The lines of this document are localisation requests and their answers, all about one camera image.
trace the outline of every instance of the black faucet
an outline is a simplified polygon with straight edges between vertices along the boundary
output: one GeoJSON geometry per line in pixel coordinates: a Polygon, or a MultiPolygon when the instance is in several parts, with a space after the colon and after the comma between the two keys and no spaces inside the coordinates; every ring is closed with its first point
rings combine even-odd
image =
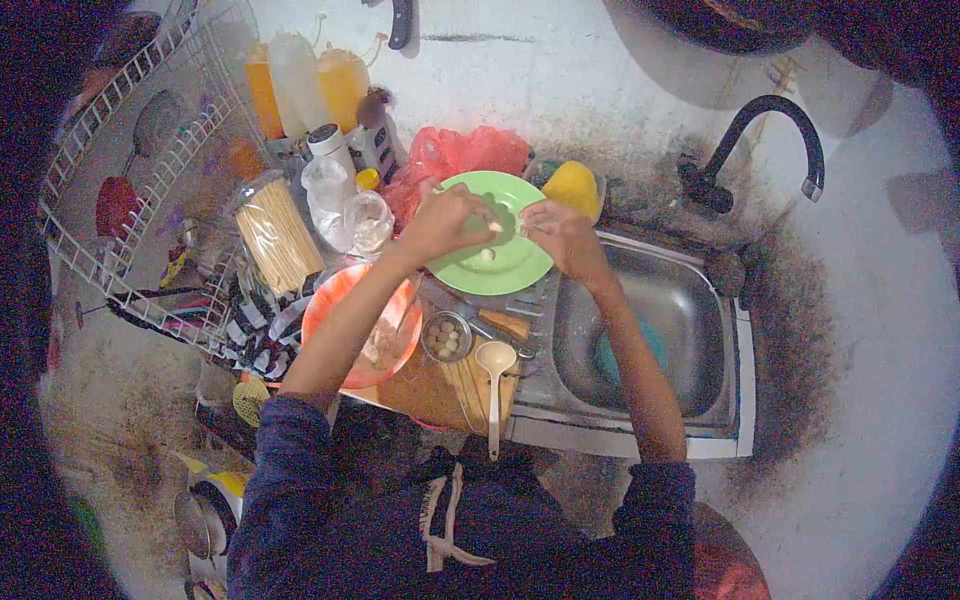
{"type": "Polygon", "coordinates": [[[677,161],[677,173],[684,185],[684,194],[693,202],[709,206],[720,213],[728,213],[733,208],[733,194],[729,189],[716,184],[717,173],[727,160],[740,134],[763,112],[775,110],[790,117],[800,129],[806,146],[806,179],[800,186],[813,202],[820,200],[824,192],[824,149],[820,145],[820,136],[810,122],[810,117],[802,108],[782,96],[767,94],[754,98],[746,104],[733,118],[727,132],[724,133],[720,145],[713,151],[713,157],[703,169],[698,169],[692,156],[680,155],[677,161]]]}

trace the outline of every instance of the wire dish rack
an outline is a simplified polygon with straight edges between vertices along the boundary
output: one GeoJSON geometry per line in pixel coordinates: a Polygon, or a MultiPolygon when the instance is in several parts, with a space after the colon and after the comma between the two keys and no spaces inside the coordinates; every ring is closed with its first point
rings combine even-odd
{"type": "Polygon", "coordinates": [[[255,39],[255,20],[246,2],[199,2],[140,50],[73,125],[60,132],[61,144],[38,202],[49,250],[74,273],[129,314],[220,357],[230,319],[227,287],[235,272],[232,255],[205,278],[203,295],[209,297],[209,307],[201,324],[189,323],[137,289],[159,284],[156,265],[166,263],[166,248],[157,242],[157,223],[170,208],[165,201],[203,176],[195,158],[208,140],[225,132],[243,136],[269,160],[244,79],[245,53],[255,39]],[[123,226],[125,234],[97,238],[94,207],[99,181],[114,174],[104,156],[118,155],[121,144],[124,149],[129,145],[131,135],[124,130],[131,130],[152,92],[167,88],[187,98],[186,110],[194,116],[165,142],[156,140],[162,151],[153,157],[149,172],[142,173],[137,185],[142,198],[123,226]],[[140,268],[141,262],[147,266],[140,268]]]}

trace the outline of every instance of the white squeeze bottle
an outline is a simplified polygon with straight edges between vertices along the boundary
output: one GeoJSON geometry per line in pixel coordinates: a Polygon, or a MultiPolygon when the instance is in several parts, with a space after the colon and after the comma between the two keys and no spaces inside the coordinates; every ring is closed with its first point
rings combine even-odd
{"type": "Polygon", "coordinates": [[[270,42],[270,79],[287,137],[312,132],[330,122],[317,88],[317,56],[300,34],[278,34],[270,42]]]}

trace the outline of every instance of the wooden cutting board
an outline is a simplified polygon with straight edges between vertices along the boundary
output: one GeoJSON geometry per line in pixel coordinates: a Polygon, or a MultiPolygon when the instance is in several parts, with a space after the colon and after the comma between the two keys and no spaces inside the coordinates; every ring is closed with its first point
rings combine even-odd
{"type": "MultiPolygon", "coordinates": [[[[481,310],[480,315],[512,331],[517,338],[525,340],[530,333],[530,324],[523,319],[488,310],[481,310]]],[[[376,388],[351,390],[347,394],[431,425],[486,436],[490,414],[490,376],[473,358],[477,346],[486,341],[484,338],[474,339],[468,357],[453,365],[438,363],[417,346],[403,369],[388,381],[376,388]]],[[[520,364],[517,361],[500,378],[501,423],[506,422],[513,409],[519,372],[520,364]]]]}

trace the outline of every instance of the small metal bowl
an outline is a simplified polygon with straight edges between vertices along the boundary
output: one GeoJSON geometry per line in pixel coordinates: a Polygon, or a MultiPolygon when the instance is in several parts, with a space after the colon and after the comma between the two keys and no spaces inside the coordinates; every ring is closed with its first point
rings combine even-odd
{"type": "Polygon", "coordinates": [[[459,363],[467,358],[467,355],[470,354],[470,351],[473,349],[473,331],[470,330],[470,325],[467,321],[457,313],[449,310],[438,310],[423,322],[423,328],[420,330],[420,347],[423,348],[427,356],[438,363],[459,363]],[[453,323],[453,329],[460,333],[461,340],[460,349],[446,358],[441,358],[435,354],[433,349],[426,343],[426,339],[430,335],[430,327],[443,322],[453,323]]]}

